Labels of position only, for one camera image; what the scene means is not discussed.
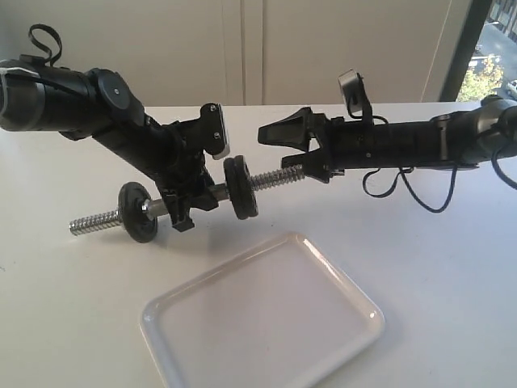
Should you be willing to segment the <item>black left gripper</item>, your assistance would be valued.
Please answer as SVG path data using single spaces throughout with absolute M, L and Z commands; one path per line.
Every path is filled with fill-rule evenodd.
M 208 154 L 201 143 L 200 121 L 149 122 L 149 176 L 167 208 L 174 229 L 194 227 L 191 209 L 210 211 L 218 206 L 210 188 L 214 180 L 205 166 Z

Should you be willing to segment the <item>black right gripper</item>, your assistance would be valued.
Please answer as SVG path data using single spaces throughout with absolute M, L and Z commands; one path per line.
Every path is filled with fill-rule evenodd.
M 301 166 L 308 177 L 328 183 L 335 171 L 381 166 L 376 159 L 380 154 L 376 148 L 384 135 L 383 124 L 346 121 L 341 116 L 329 119 L 322 113 L 313 115 L 310 107 L 300 108 L 282 120 L 260 127 L 258 143 L 308 151 L 310 134 L 319 148 L 283 157 L 282 168 Z

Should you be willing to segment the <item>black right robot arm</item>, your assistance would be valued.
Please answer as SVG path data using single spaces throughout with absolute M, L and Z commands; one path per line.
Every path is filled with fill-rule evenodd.
M 516 103 L 489 97 L 470 111 L 379 124 L 372 114 L 346 120 L 303 107 L 260 127 L 258 142 L 295 149 L 281 166 L 301 166 L 306 176 L 322 183 L 337 171 L 353 169 L 473 169 L 492 158 L 516 155 Z

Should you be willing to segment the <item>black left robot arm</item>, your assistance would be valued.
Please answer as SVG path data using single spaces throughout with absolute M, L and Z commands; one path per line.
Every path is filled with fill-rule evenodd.
M 4 60 L 1 127 L 94 139 L 154 181 L 176 230 L 193 227 L 191 209 L 218 206 L 205 166 L 206 155 L 222 158 L 228 145 L 217 103 L 203 105 L 195 119 L 160 124 L 114 71 L 82 73 L 41 61 Z

